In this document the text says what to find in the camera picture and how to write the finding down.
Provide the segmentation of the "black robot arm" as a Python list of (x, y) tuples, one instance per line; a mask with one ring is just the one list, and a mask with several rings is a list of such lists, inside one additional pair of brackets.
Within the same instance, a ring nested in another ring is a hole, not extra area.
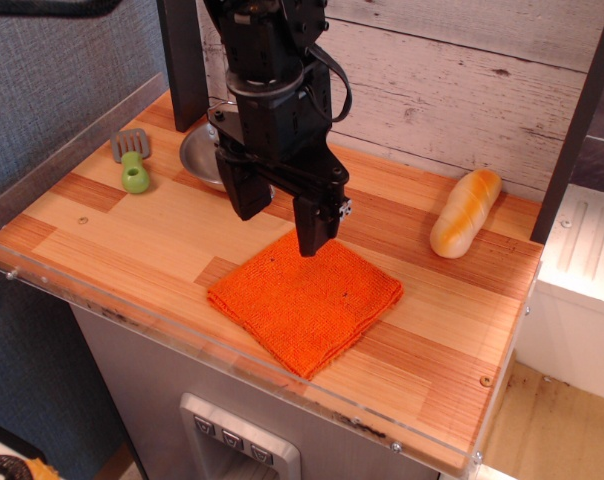
[(302, 256), (336, 237), (351, 208), (349, 173), (327, 144), (346, 118), (352, 95), (332, 111), (331, 78), (348, 78), (317, 43), (327, 31), (324, 1), (208, 1), (224, 45), (231, 110), (209, 119), (218, 132), (216, 161), (236, 214), (249, 220), (272, 201), (293, 198)]

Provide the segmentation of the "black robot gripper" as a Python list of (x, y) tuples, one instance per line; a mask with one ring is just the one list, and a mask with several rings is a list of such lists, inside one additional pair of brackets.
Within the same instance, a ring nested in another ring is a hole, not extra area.
[(238, 217), (247, 221), (272, 201), (272, 189), (293, 197), (302, 257), (313, 257), (337, 237), (348, 202), (346, 168), (331, 152), (331, 76), (301, 74), (296, 80), (259, 84), (232, 77), (236, 103), (212, 109), (216, 162)]

